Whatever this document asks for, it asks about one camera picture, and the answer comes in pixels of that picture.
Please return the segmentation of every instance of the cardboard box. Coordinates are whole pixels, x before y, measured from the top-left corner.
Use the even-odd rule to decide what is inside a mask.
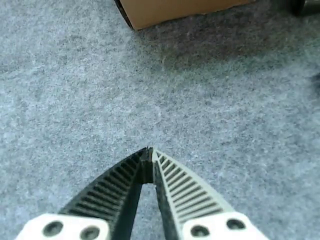
[[[115,0],[126,23],[135,30],[189,15],[207,14],[254,0]]]

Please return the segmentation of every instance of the gray carpet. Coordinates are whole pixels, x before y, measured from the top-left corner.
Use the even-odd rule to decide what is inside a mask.
[[[268,0],[130,30],[112,0],[2,0],[0,233],[149,145],[271,240],[320,239],[320,16]],[[133,240],[163,239],[152,186]]]

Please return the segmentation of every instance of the screw hole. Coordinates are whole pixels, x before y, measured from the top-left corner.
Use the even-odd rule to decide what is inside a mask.
[[[55,235],[58,235],[61,232],[63,227],[64,227],[64,225],[62,224],[62,222],[53,221],[44,227],[42,233],[46,237],[53,237]]]
[[[80,234],[81,240],[94,240],[99,236],[100,230],[95,226],[90,226],[82,230]]]
[[[226,225],[230,230],[239,230],[239,229],[245,229],[246,228],[245,224],[242,221],[237,220],[237,219],[228,220],[226,222]]]
[[[197,225],[191,229],[191,235],[193,237],[206,237],[209,235],[209,230],[205,226]]]

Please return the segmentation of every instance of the brown cardboard box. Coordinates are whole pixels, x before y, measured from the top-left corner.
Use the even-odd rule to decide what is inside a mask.
[[[115,0],[127,24],[135,30],[196,14],[207,14],[254,0]]]

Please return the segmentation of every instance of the black object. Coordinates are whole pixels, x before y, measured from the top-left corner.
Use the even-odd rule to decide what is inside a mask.
[[[320,13],[320,0],[291,0],[291,8],[296,16]]]

